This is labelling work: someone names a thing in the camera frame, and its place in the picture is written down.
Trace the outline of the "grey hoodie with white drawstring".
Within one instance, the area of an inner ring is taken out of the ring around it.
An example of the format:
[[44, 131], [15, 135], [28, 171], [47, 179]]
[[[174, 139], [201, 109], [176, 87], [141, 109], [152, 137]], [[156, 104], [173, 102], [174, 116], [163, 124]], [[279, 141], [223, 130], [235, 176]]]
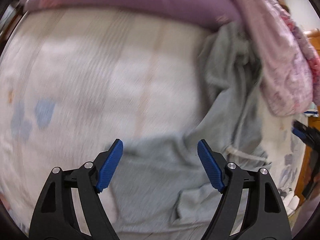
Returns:
[[221, 195], [197, 155], [197, 143], [240, 167], [268, 165], [261, 147], [258, 94], [262, 66], [253, 43], [236, 23], [206, 38], [199, 55], [200, 80], [211, 105], [200, 124], [183, 134], [135, 139], [124, 153], [111, 186], [118, 207], [117, 232], [204, 232]]

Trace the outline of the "purple floral quilt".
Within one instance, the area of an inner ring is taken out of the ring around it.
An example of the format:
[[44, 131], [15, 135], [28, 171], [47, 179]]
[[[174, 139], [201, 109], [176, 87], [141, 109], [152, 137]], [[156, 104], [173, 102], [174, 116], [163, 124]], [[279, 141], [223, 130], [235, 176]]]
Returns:
[[278, 0], [27, 0], [25, 11], [106, 5], [149, 12], [217, 30], [229, 22], [245, 26], [264, 68], [261, 91], [277, 116], [319, 104], [319, 54]]

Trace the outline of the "wooden headboard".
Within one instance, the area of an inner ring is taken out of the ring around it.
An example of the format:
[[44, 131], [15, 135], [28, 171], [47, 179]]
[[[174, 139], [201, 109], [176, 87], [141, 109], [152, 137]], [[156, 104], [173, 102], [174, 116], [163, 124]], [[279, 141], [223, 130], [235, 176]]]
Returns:
[[300, 204], [311, 198], [319, 178], [319, 117], [308, 118], [307, 145], [305, 149], [302, 169], [296, 186], [296, 195], [300, 198]]

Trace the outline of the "floral bed sheet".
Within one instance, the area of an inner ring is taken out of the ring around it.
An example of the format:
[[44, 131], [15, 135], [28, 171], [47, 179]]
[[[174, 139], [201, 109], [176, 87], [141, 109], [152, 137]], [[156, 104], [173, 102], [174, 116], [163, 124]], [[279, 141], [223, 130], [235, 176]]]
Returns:
[[[200, 124], [211, 107], [198, 65], [210, 35], [118, 9], [49, 10], [21, 20], [1, 57], [1, 194], [24, 231], [52, 168], [78, 168], [115, 139], [183, 134]], [[305, 150], [291, 134], [293, 118], [272, 115], [260, 88], [258, 116], [263, 167], [279, 189], [293, 190]], [[114, 226], [111, 185], [100, 199]], [[204, 232], [117, 233], [199, 239]]]

